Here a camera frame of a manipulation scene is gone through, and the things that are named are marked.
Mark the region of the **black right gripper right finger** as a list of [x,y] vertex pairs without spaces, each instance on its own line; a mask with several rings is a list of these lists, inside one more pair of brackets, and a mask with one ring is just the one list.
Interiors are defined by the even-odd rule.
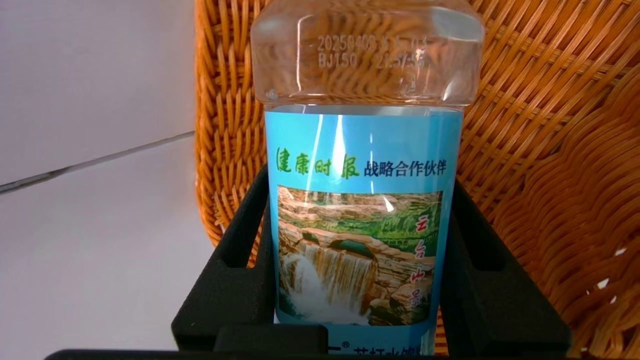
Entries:
[[572,331],[455,183],[439,303],[451,358],[565,358]]

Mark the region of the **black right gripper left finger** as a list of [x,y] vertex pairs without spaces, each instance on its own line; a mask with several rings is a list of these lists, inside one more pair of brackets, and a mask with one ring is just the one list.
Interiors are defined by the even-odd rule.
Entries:
[[171,323],[181,351],[212,351],[222,328],[274,321],[275,266],[263,167]]

